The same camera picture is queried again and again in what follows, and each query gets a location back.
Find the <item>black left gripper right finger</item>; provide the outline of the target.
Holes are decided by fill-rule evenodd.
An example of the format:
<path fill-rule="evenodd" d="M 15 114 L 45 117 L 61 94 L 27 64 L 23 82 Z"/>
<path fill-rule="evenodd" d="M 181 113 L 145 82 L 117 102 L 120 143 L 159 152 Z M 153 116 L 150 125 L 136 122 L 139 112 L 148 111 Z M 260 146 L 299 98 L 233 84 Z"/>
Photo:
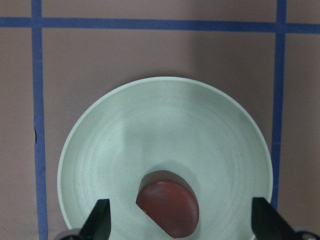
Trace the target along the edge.
<path fill-rule="evenodd" d="M 299 240 L 291 226 L 263 197 L 251 202 L 251 229 L 258 240 Z"/>

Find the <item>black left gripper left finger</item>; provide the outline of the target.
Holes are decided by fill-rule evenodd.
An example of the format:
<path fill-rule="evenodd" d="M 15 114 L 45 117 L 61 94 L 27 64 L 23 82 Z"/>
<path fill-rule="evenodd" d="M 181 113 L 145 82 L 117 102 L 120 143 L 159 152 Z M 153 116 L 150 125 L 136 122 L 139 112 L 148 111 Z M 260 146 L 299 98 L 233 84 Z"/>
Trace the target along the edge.
<path fill-rule="evenodd" d="M 79 236 L 82 240 L 108 240 L 111 234 L 111 208 L 109 199 L 99 199 L 94 205 Z"/>

